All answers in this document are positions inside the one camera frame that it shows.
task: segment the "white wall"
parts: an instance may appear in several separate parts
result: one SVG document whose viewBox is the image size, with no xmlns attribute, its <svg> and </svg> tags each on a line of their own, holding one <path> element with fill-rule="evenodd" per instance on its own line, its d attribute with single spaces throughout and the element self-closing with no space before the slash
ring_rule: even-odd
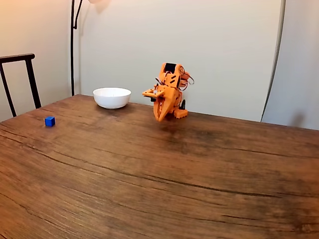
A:
<svg viewBox="0 0 319 239">
<path fill-rule="evenodd" d="M 286 2 L 282 42 L 263 122 L 319 129 L 319 1 Z"/>
<path fill-rule="evenodd" d="M 269 87 L 280 0 L 84 1 L 81 92 L 132 90 L 132 102 L 156 82 L 163 62 L 195 78 L 190 111 L 260 120 Z"/>
<path fill-rule="evenodd" d="M 70 96 L 68 0 L 1 0 L 0 56 L 34 53 L 32 61 L 42 105 Z M 24 62 L 3 65 L 17 114 L 34 109 Z M 0 81 L 0 121 L 12 117 Z"/>
</svg>

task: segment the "wire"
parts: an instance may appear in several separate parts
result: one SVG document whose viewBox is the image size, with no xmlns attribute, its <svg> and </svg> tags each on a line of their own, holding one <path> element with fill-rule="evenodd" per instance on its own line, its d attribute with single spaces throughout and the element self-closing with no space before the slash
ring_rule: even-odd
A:
<svg viewBox="0 0 319 239">
<path fill-rule="evenodd" d="M 192 77 L 190 76 L 190 74 L 186 73 L 185 70 L 184 70 L 184 74 L 183 74 L 183 75 L 187 75 L 189 78 L 192 79 L 193 82 L 191 83 L 191 82 L 189 81 L 189 79 L 185 80 L 186 82 L 184 83 L 184 84 L 185 84 L 184 88 L 183 88 L 183 87 L 179 87 L 179 90 L 180 90 L 180 91 L 185 91 L 185 90 L 187 89 L 187 87 L 188 87 L 188 84 L 190 84 L 190 85 L 194 85 L 194 84 L 195 84 L 194 78 L 192 78 Z"/>
<path fill-rule="evenodd" d="M 155 78 L 155 80 L 157 80 L 157 82 L 158 82 L 161 86 L 163 85 L 162 81 L 160 81 L 158 78 Z"/>
</svg>

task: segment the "floor lamp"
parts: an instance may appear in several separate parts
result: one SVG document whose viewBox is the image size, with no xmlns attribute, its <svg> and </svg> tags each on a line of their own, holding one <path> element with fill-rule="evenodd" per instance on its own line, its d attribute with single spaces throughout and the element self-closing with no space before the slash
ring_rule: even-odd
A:
<svg viewBox="0 0 319 239">
<path fill-rule="evenodd" d="M 76 13 L 76 17 L 74 19 L 74 8 L 75 8 L 75 0 L 72 0 L 72 7 L 71 7 L 71 91 L 72 96 L 74 96 L 74 30 L 78 28 L 78 17 L 82 5 L 82 1 L 80 0 L 79 8 Z M 89 0 L 90 3 L 97 3 L 101 0 Z"/>
</svg>

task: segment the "wood grain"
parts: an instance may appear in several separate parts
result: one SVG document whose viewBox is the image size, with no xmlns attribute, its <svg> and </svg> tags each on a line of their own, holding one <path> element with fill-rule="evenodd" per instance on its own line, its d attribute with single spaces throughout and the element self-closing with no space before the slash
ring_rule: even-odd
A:
<svg viewBox="0 0 319 239">
<path fill-rule="evenodd" d="M 0 123 L 0 238 L 317 239 L 319 132 L 77 95 Z"/>
</svg>

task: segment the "lamp pole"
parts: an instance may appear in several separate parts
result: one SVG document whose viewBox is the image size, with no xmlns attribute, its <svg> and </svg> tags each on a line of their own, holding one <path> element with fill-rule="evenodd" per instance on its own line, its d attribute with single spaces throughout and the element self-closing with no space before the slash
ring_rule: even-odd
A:
<svg viewBox="0 0 319 239">
<path fill-rule="evenodd" d="M 70 56 L 70 61 L 71 61 L 71 91 L 72 91 L 72 96 L 74 96 L 74 5 L 75 5 L 75 0 L 72 0 L 72 7 L 71 7 L 71 56 Z"/>
</svg>

